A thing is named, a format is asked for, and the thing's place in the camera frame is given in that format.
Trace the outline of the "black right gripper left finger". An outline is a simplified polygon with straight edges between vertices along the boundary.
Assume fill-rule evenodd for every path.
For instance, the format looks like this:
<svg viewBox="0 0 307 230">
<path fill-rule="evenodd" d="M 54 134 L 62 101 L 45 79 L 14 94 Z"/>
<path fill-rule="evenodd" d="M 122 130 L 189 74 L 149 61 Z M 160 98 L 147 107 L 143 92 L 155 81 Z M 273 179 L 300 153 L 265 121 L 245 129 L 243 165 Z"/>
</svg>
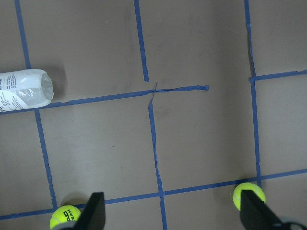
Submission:
<svg viewBox="0 0 307 230">
<path fill-rule="evenodd" d="M 105 198 L 103 192 L 90 196 L 81 216 L 74 225 L 75 230 L 103 230 L 106 224 Z"/>
</svg>

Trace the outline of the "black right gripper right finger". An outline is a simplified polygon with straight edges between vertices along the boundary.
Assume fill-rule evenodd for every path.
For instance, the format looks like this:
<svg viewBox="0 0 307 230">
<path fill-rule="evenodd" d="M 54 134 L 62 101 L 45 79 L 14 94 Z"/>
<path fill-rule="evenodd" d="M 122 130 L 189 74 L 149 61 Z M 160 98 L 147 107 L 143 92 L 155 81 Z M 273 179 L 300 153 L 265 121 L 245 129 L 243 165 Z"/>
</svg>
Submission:
<svg viewBox="0 0 307 230">
<path fill-rule="evenodd" d="M 240 220 L 246 230 L 282 230 L 283 223 L 252 190 L 242 190 Z"/>
</svg>

